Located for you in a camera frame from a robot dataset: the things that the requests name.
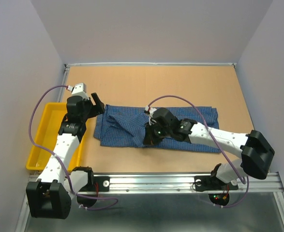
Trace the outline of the blue checked long sleeve shirt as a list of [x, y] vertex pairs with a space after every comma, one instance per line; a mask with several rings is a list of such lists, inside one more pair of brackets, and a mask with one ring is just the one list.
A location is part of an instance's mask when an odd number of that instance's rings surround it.
[[[198, 106], [209, 127], [219, 129], [218, 113], [216, 108]], [[193, 119], [203, 123], [201, 116], [192, 107], [168, 107], [168, 110], [178, 119]], [[134, 147], [160, 148], [190, 152], [219, 153], [218, 148], [207, 145], [178, 142], [172, 138], [165, 138], [155, 146], [143, 145], [145, 124], [149, 117], [143, 107], [128, 107], [106, 105], [105, 113], [97, 116], [93, 137], [100, 141], [101, 146], [107, 147]]]

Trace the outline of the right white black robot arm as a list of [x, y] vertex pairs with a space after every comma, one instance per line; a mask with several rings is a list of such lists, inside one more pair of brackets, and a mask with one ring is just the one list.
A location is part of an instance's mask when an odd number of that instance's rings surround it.
[[220, 189], [239, 177], [267, 178], [275, 151], [261, 132], [233, 133], [191, 119], [179, 120], [166, 108], [147, 106], [145, 113], [149, 121], [145, 124], [144, 145], [158, 145], [163, 139], [172, 138], [178, 142], [218, 148], [238, 157], [235, 161], [216, 165], [210, 176], [200, 180], [199, 184]]

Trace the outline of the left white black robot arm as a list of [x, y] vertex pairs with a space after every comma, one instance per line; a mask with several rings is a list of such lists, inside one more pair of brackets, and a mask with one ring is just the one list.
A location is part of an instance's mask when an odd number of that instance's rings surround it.
[[66, 219], [78, 191], [94, 187], [92, 168], [77, 167], [69, 173], [68, 166], [86, 132], [87, 120], [103, 114], [105, 105], [96, 93], [92, 93], [89, 99], [69, 97], [66, 109], [45, 169], [26, 187], [30, 214], [34, 218]]

